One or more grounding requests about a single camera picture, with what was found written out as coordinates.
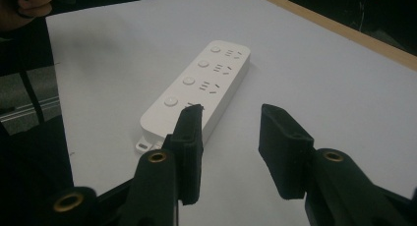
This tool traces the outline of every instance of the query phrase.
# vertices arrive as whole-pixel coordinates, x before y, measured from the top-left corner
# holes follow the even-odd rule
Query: white table surface
[[[201,198],[181,225],[308,225],[258,153],[261,106],[286,109],[316,148],[349,154],[377,185],[417,187],[417,73],[265,0],[146,0],[47,19],[77,186],[133,177],[140,117],[209,42],[252,50],[205,146]]]

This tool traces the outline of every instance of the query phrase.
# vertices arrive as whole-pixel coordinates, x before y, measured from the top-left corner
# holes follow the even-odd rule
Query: power strip
[[[249,48],[226,41],[211,42],[157,99],[141,118],[144,136],[136,144],[140,153],[162,147],[172,134],[181,111],[201,104],[203,143],[226,109],[249,68]]]

